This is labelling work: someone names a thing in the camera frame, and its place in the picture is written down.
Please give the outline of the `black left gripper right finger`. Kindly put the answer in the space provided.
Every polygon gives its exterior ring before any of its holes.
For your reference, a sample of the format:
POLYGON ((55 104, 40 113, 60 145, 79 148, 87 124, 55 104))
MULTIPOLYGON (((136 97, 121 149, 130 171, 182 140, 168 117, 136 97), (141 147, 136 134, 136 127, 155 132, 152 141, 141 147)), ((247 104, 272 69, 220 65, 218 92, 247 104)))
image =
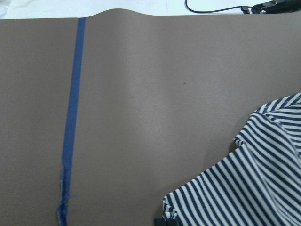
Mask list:
POLYGON ((167 220, 167 226, 177 226, 177 220, 175 219, 167 220))

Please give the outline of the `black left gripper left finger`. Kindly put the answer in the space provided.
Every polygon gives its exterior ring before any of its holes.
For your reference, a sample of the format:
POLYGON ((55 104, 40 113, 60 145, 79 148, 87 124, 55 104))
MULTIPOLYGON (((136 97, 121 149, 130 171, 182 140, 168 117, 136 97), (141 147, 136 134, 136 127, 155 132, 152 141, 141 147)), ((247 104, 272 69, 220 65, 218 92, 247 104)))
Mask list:
POLYGON ((166 226, 166 222, 162 218, 156 218, 156 219, 154 219, 154 225, 155 226, 166 226))

